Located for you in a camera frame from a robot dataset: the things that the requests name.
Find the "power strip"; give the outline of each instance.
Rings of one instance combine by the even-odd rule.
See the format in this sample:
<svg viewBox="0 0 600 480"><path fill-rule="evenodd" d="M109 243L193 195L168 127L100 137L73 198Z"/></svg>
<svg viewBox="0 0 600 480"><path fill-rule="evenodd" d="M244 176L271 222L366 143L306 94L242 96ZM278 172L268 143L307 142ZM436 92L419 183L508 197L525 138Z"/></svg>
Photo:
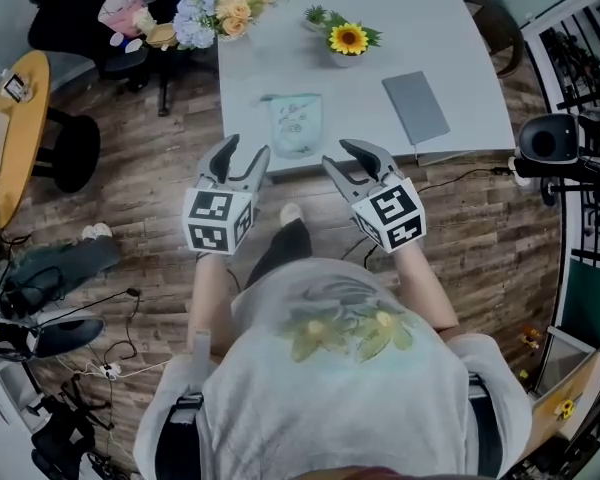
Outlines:
<svg viewBox="0 0 600 480"><path fill-rule="evenodd" d="M116 380L122 372L118 363L99 366L98 370L109 380Z"/></svg>

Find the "white sneaker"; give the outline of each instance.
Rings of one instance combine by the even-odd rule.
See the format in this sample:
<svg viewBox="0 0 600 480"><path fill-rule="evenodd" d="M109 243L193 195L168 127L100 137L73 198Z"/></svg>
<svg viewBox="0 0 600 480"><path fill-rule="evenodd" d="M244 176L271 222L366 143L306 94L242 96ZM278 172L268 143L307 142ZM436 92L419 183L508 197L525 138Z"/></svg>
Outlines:
<svg viewBox="0 0 600 480"><path fill-rule="evenodd" d="M86 226L83 230L82 230L82 239L83 240L95 240L96 238L96 234L95 234L95 230L93 229L93 226Z"/></svg>
<svg viewBox="0 0 600 480"><path fill-rule="evenodd" d="M300 219L304 222L304 215L302 214L302 208L295 203L287 203L280 210L280 226L285 227L287 224L291 224L294 220Z"/></svg>
<svg viewBox="0 0 600 480"><path fill-rule="evenodd" d="M104 222L98 222L94 226L87 226L82 230L83 240L95 240L99 236L113 236L111 228Z"/></svg>
<svg viewBox="0 0 600 480"><path fill-rule="evenodd" d="M104 222L98 222L96 225L94 225L93 232L96 235L96 238L99 236L113 236L111 228Z"/></svg>

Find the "black leggings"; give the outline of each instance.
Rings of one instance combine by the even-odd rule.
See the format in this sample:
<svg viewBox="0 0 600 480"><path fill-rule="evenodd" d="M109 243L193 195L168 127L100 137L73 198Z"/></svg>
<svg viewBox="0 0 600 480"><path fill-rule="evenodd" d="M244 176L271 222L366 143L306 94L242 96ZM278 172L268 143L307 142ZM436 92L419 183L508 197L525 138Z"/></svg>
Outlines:
<svg viewBox="0 0 600 480"><path fill-rule="evenodd" d="M272 270L292 261L310 258L311 237L309 230L300 219L290 222L271 240L271 245L258 264L253 268L247 288Z"/></svg>

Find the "black strap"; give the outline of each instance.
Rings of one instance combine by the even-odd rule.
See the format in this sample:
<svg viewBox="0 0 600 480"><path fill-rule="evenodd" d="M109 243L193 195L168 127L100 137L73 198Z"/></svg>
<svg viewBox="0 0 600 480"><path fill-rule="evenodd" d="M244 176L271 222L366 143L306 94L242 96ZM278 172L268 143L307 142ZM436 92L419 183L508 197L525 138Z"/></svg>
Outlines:
<svg viewBox="0 0 600 480"><path fill-rule="evenodd" d="M156 449L158 480L192 480L202 477L200 436L195 414L204 403L202 393L178 398L162 427Z"/></svg>
<svg viewBox="0 0 600 480"><path fill-rule="evenodd" d="M475 388L481 388L479 394L470 394L469 401L478 423L478 475L498 478L502 466L502 440L498 431L496 413L482 379L472 375L469 379L469 389Z"/></svg>

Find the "person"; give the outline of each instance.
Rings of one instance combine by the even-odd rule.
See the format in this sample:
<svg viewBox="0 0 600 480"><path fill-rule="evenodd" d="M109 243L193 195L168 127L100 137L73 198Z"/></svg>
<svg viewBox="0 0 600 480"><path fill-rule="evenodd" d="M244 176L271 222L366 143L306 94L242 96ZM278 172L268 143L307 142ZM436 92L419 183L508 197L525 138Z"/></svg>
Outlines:
<svg viewBox="0 0 600 480"><path fill-rule="evenodd" d="M174 402L198 390L195 440L178 434L167 447L169 464L195 458L199 473L186 478L476 475L485 441L470 374L497 423L492 477L514 465L531 431L528 398L496 342L459 325L418 244L393 253L396 298L358 265L312 257L298 206L286 205L280 220L233 304L223 257L199 257L189 354L167 365L136 437L143 476L165 478L153 468L164 463Z"/></svg>

